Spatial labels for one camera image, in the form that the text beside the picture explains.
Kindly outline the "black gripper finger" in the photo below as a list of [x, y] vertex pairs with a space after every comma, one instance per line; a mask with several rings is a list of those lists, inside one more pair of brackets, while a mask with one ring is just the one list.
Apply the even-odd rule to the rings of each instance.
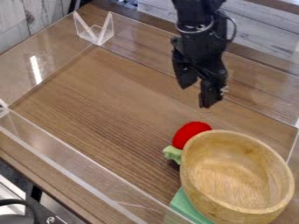
[[199, 103], [200, 107], [208, 109], [215, 103], [218, 103], [226, 94], [227, 91], [227, 82], [203, 80], [200, 82], [200, 94], [199, 94]]
[[176, 49], [172, 50], [172, 69], [182, 89], [186, 89], [198, 81], [192, 65]]

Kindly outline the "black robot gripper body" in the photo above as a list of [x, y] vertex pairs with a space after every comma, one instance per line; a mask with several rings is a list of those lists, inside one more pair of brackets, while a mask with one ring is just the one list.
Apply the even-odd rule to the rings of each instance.
[[227, 48], [228, 29], [224, 24], [176, 25], [179, 36], [171, 38], [176, 49], [191, 63], [198, 80], [227, 81], [228, 71], [222, 60]]

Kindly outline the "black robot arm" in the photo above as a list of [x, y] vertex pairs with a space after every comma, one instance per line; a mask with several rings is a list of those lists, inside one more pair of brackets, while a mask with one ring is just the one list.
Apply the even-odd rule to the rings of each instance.
[[224, 0], [172, 0], [178, 13], [172, 37], [172, 69], [182, 89], [200, 80], [199, 104], [210, 108], [223, 99], [228, 71], [222, 55], [227, 48]]

